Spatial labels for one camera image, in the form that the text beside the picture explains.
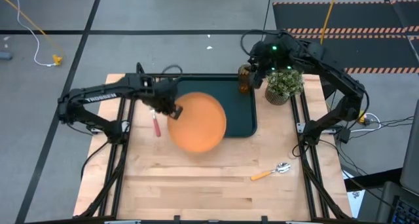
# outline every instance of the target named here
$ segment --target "woven plant basket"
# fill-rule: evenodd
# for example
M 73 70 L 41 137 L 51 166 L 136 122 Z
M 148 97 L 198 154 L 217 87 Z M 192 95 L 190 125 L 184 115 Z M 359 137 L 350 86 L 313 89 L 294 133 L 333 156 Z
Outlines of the woven plant basket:
M 283 104 L 287 103 L 287 101 L 289 100 L 289 97 L 285 97 L 285 96 L 282 96 L 280 94 L 271 92 L 269 90 L 269 87 L 266 88 L 266 90 L 264 92 L 264 96 L 266 97 L 268 102 L 273 104 L 273 105 L 283 105 Z

